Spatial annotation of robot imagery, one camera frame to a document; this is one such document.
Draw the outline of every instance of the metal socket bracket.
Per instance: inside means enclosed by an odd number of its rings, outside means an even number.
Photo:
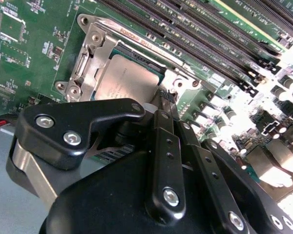
[[[188,64],[120,24],[85,14],[79,15],[77,21],[86,33],[82,48],[69,81],[55,83],[68,102],[92,100],[103,78],[100,71],[119,44],[166,69],[162,87],[177,94],[177,100],[187,89],[196,90],[201,85],[215,92],[211,85],[194,75]],[[192,85],[195,81],[201,85]]]

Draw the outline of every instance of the mounting hole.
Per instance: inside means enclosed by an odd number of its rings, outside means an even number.
[[[192,82],[192,86],[193,87],[197,87],[199,85],[199,82],[197,80],[195,80],[194,82]]]
[[[82,17],[80,22],[82,23],[82,25],[87,25],[88,24],[88,19],[86,17]]]
[[[211,163],[211,159],[209,157],[205,157],[205,160],[209,163]]]
[[[219,176],[215,172],[213,172],[212,175],[215,179],[219,179]]]
[[[174,155],[172,155],[171,153],[167,153],[166,156],[167,156],[169,159],[174,159]]]
[[[169,116],[166,112],[162,112],[162,116],[165,118],[165,119],[169,119]]]
[[[141,110],[141,109],[140,109],[140,106],[139,106],[138,104],[136,104],[136,103],[133,103],[131,106],[132,106],[132,108],[135,109],[136,111],[140,111],[140,110]]]
[[[214,149],[217,149],[217,145],[216,145],[216,143],[211,142],[210,145],[211,145]]]
[[[58,88],[58,90],[64,90],[65,86],[63,84],[58,84],[57,88]]]

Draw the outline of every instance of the capacitor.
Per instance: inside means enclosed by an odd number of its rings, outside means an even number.
[[[280,137],[280,133],[273,129],[272,131],[268,132],[268,134],[273,138],[273,139],[278,139]]]
[[[208,139],[212,139],[213,141],[219,143],[220,142],[220,138],[217,136],[216,133],[211,132],[207,134]]]
[[[193,113],[193,119],[195,122],[197,122],[201,126],[205,126],[208,122],[208,117],[204,115],[202,112],[195,111]]]
[[[286,130],[287,130],[287,127],[280,123],[278,126],[276,126],[275,129],[276,129],[279,133],[285,133]]]
[[[282,88],[277,88],[273,93],[280,101],[291,99],[290,94]]]
[[[239,150],[239,152],[241,154],[245,154],[247,152],[247,149],[242,144],[242,141],[241,140],[235,140],[234,143],[235,143],[236,147],[238,148],[238,150]]]
[[[236,114],[236,112],[234,112],[233,110],[228,111],[226,113],[226,116],[228,117],[228,119],[232,122],[232,123],[236,123],[238,121],[238,115]]]
[[[201,126],[197,122],[190,120],[188,124],[191,126],[195,134],[198,134],[201,131]]]
[[[210,103],[203,102],[200,106],[204,115],[213,117],[219,113],[219,111]]]
[[[283,82],[283,86],[293,92],[293,79],[291,79],[290,77],[287,77],[285,81]]]
[[[235,158],[235,161],[237,164],[239,164],[239,166],[242,168],[242,170],[245,170],[248,167],[247,164],[245,163],[245,161],[240,156],[237,156]]]
[[[227,133],[228,130],[230,129],[230,127],[224,121],[220,121],[216,125],[222,134]]]

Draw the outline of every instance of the gray surface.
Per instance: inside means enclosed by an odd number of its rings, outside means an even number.
[[[9,178],[5,164],[12,136],[0,132],[0,234],[37,234],[47,216],[45,205]],[[84,160],[82,176],[103,167],[93,160]]]

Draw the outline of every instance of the metal plate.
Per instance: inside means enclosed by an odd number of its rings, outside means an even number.
[[[158,82],[159,77],[146,68],[115,55],[106,66],[95,99],[132,98],[144,104],[154,97]]]

